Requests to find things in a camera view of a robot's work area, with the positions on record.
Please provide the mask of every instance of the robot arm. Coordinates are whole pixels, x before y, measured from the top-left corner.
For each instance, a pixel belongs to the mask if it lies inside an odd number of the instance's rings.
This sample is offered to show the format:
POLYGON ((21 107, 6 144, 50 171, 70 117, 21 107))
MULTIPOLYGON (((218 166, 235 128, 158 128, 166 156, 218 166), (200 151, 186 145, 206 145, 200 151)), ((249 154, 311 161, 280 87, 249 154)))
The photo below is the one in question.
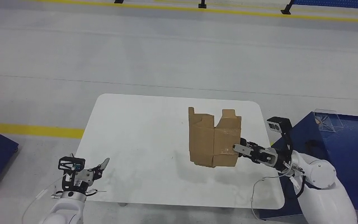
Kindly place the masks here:
POLYGON ((287 147, 283 150, 263 148, 242 138, 240 144, 233 146, 239 156, 289 176, 308 223, 357 224, 353 204, 332 164, 293 150, 289 136, 292 126, 288 119, 274 117, 267 121, 271 130, 282 134, 287 147))
POLYGON ((84 203, 88 196, 97 190, 87 191, 95 180, 102 177, 109 163, 109 158, 92 169, 84 169, 85 160, 75 157, 63 157, 58 169, 64 171, 62 180, 63 193, 43 224, 82 224, 84 203))

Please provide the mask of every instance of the open cardboard box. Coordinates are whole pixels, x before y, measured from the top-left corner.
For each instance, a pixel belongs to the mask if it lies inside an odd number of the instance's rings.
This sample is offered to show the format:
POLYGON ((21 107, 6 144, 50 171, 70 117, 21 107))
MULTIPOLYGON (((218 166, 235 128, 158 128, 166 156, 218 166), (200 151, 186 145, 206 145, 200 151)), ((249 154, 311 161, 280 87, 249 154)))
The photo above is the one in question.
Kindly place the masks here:
POLYGON ((190 161, 199 166, 235 166, 238 153, 233 145, 240 144, 241 116, 233 109, 223 109, 218 125, 214 116, 195 114, 189 108, 189 153, 190 161))

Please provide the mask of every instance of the yellow stripe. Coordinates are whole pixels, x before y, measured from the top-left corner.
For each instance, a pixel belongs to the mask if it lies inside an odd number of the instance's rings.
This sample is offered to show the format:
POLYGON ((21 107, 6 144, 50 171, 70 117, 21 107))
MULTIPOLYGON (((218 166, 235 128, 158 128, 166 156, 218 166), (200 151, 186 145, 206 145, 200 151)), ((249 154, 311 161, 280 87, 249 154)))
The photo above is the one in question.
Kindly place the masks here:
POLYGON ((65 3, 65 4, 82 4, 91 6, 109 6, 109 7, 122 7, 122 8, 142 8, 151 10, 175 10, 175 11, 192 11, 192 12, 211 12, 247 16, 262 16, 262 17, 279 17, 279 18, 301 18, 305 20, 327 20, 327 21, 340 21, 340 22, 358 22, 358 18, 344 18, 344 17, 328 17, 328 16, 308 16, 308 15, 283 15, 281 13, 268 13, 268 12, 248 12, 248 11, 234 11, 234 10, 220 10, 213 8, 187 8, 175 6, 151 6, 139 4, 114 4, 106 2, 85 2, 85 1, 69 1, 69 0, 28 0, 33 2, 48 2, 48 3, 65 3))
MULTIPOLYGON (((153 0, 158 3, 174 3, 174 4, 198 4, 197 2, 188 2, 188 1, 172 1, 172 0, 153 0)), ((242 4, 226 4, 226 3, 207 3, 208 6, 221 6, 221 7, 238 7, 238 8, 258 8, 262 10, 282 10, 281 7, 269 7, 269 6, 249 6, 242 4)), ((350 12, 350 11, 338 11, 338 10, 309 10, 303 8, 295 8, 293 7, 291 12, 317 12, 317 13, 333 13, 333 14, 345 14, 345 15, 358 15, 358 12, 350 12)))
POLYGON ((83 136, 84 129, 34 126, 23 124, 0 123, 1 134, 25 134, 31 136, 48 136, 59 138, 79 138, 83 136))

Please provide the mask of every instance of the white wire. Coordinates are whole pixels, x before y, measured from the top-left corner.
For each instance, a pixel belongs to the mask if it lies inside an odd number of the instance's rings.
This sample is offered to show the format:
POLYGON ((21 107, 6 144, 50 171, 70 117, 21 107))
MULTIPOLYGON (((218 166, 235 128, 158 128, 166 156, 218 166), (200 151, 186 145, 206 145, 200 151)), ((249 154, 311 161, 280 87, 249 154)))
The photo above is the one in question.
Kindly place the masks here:
POLYGON ((254 185, 253 185, 253 188, 252 188, 252 195, 251 195, 251 198, 250 198, 250 202, 251 202, 251 211, 252 211, 252 214, 253 216, 255 216, 255 218, 257 220, 259 220, 259 218, 257 217, 257 215, 255 214, 255 211, 253 210, 253 207, 252 207, 252 203, 253 203, 253 194, 255 193, 255 186, 258 182, 260 181, 264 181, 265 179, 273 179, 273 178, 280 178, 282 176, 287 176, 287 174, 291 171, 292 169, 292 165, 293 163, 291 162, 291 165, 290 165, 290 168, 287 169, 286 172, 284 172, 282 175, 278 175, 278 176, 264 176, 263 178, 261 178, 260 180, 257 180, 254 185))
POLYGON ((36 198, 34 200, 32 200, 32 202, 27 206, 27 208, 25 209, 25 211, 23 212, 22 214, 22 217, 21 217, 21 223, 23 224, 23 218, 27 212, 27 210, 30 208, 30 206, 33 204, 33 202, 35 202, 38 198, 41 198, 42 195, 43 195, 43 192, 46 191, 49 187, 51 187, 52 185, 54 185, 57 181, 59 181, 60 179, 62 179, 64 176, 66 176, 66 174, 64 174, 63 176, 61 176, 60 178, 58 178, 57 180, 55 180, 52 184, 50 184, 47 188, 43 189, 40 194, 38 194, 36 196, 36 198))

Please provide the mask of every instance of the white table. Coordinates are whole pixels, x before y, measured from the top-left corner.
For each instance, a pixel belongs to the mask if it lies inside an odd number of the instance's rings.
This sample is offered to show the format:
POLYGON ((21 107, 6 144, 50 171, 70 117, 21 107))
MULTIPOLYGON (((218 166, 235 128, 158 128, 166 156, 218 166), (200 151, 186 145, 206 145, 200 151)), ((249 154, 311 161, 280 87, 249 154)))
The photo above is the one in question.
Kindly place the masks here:
MULTIPOLYGON (((88 200, 120 203, 250 208, 254 183, 277 172, 239 158, 236 167, 196 166, 189 159, 188 107, 215 115, 235 109, 242 137, 269 147, 259 105, 250 101, 159 96, 101 95, 93 108, 76 157, 94 167, 109 157, 88 200)), ((278 179, 256 185, 253 206, 279 209, 284 196, 278 179)))

